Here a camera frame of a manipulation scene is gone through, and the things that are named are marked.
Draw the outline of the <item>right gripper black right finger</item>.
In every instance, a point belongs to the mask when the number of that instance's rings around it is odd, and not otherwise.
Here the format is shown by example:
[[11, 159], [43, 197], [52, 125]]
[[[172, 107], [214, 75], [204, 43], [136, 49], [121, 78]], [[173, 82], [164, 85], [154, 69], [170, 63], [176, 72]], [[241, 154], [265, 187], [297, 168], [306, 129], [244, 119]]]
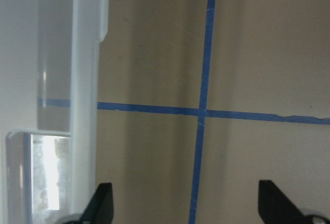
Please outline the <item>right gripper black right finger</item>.
[[271, 181], [258, 183], [258, 214], [263, 223], [306, 223], [305, 216]]

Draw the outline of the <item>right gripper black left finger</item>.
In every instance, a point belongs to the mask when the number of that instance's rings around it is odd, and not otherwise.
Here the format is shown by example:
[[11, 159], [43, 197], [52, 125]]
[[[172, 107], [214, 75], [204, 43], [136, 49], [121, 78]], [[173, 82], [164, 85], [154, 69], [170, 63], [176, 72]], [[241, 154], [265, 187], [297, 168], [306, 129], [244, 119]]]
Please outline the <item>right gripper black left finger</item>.
[[78, 223], [111, 224], [114, 217], [113, 192], [111, 183], [98, 185]]

